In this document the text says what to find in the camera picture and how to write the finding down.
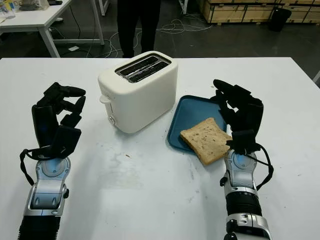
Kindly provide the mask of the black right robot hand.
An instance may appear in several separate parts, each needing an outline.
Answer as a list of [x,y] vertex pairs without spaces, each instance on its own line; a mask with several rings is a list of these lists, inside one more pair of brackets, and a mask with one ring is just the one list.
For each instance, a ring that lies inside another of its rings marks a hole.
[[262,101],[239,85],[219,79],[214,79],[213,85],[216,87],[215,96],[210,100],[219,105],[219,113],[231,129],[232,139],[226,145],[241,155],[259,151],[256,136],[264,111]]

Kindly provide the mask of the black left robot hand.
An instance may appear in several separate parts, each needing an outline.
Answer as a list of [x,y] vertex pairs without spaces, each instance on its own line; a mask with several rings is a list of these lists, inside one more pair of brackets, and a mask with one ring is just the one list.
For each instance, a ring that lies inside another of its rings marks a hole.
[[86,91],[54,82],[44,91],[43,97],[32,106],[31,113],[39,147],[55,141],[71,140],[76,145],[81,130],[76,125],[86,101]]

